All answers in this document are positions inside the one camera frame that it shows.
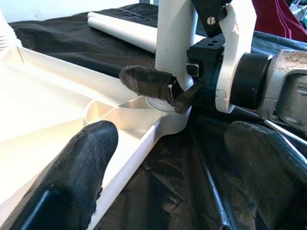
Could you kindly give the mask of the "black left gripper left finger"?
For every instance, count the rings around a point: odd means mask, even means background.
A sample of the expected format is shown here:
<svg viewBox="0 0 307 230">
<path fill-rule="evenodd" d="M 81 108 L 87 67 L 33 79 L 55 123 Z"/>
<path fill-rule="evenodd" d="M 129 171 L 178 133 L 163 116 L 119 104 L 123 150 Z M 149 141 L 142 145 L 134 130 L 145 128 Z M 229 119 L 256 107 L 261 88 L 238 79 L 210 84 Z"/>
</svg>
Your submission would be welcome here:
<svg viewBox="0 0 307 230">
<path fill-rule="evenodd" d="M 84 127 L 43 169 L 1 229 L 87 229 L 117 146 L 118 130 L 112 122 Z"/>
</svg>

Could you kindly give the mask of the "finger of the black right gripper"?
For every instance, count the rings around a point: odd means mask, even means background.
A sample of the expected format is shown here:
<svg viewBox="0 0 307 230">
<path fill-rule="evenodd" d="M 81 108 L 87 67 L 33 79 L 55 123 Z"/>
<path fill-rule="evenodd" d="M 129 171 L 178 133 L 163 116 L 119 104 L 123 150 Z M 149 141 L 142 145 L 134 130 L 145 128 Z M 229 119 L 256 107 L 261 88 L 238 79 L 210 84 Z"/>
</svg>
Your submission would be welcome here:
<svg viewBox="0 0 307 230">
<path fill-rule="evenodd" d="M 184 91 L 174 74 L 143 66 L 124 67 L 119 79 L 138 95 L 166 101 L 177 113 L 184 113 L 192 106 L 201 88 L 199 83 L 195 83 Z"/>
</svg>

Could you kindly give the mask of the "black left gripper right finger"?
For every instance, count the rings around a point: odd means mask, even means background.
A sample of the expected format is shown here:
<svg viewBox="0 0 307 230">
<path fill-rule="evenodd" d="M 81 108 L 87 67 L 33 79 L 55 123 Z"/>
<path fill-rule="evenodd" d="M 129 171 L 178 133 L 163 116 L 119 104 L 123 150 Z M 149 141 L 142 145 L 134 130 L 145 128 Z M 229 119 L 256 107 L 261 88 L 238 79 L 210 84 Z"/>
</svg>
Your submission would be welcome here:
<svg viewBox="0 0 307 230">
<path fill-rule="evenodd" d="M 270 230 L 307 228 L 307 159 L 284 136 L 264 126 L 233 122 L 229 153 Z"/>
</svg>

